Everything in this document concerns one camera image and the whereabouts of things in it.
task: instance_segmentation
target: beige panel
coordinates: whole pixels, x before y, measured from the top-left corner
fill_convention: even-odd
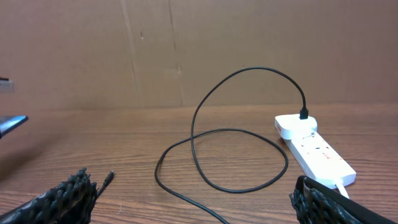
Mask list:
[[[1,1],[2,110],[139,106],[129,54],[120,1]]]
[[[127,0],[132,54],[144,106],[181,106],[168,0]]]
[[[225,76],[276,68],[309,103],[398,101],[398,1],[172,0],[185,104]],[[220,87],[209,104],[300,102],[282,77],[251,72]]]

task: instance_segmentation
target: wood grain surface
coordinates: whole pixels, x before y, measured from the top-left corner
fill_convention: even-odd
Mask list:
[[[311,105],[319,133],[357,171],[347,187],[355,202],[398,222],[398,105]],[[214,106],[200,110],[196,132],[235,127],[281,145],[289,168],[275,184],[248,194],[207,185],[193,163],[189,143],[172,149],[160,178],[171,189],[218,212],[231,223],[297,223],[289,194],[303,172],[274,129],[274,116],[299,105]],[[194,108],[31,112],[30,120],[0,140],[0,213],[67,180],[82,167],[102,182],[92,223],[218,223],[206,212],[162,190],[155,165],[171,144],[189,136]],[[203,171],[231,189],[260,185],[283,168],[270,145],[243,133],[196,140]]]

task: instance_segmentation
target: white cord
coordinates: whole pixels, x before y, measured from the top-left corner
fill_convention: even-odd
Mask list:
[[[344,188],[343,181],[337,180],[337,181],[335,181],[335,183],[336,183],[336,187],[337,187],[338,191],[340,192],[340,194],[349,199],[348,193],[347,193],[346,189]]]

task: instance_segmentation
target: wooden table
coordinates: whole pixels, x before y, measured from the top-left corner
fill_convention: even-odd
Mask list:
[[[311,105],[319,133],[357,171],[349,196],[398,222],[398,106]],[[298,105],[217,106],[201,109],[195,130],[244,128],[281,145],[289,168],[275,184],[248,194],[207,185],[190,145],[172,149],[160,178],[231,223],[297,223],[289,194],[303,172],[274,129],[274,116],[298,113]],[[29,113],[30,120],[0,140],[0,213],[67,180],[82,167],[102,183],[116,177],[99,198],[92,223],[218,223],[154,180],[155,165],[171,144],[189,136],[194,108]],[[245,189],[273,178],[281,154],[243,133],[216,133],[195,141],[203,171],[215,184]]]

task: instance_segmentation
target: power strip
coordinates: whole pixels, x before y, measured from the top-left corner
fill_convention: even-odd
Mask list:
[[[355,181],[355,170],[317,133],[315,118],[300,119],[299,114],[275,117],[275,128],[292,151],[305,175],[330,189]]]

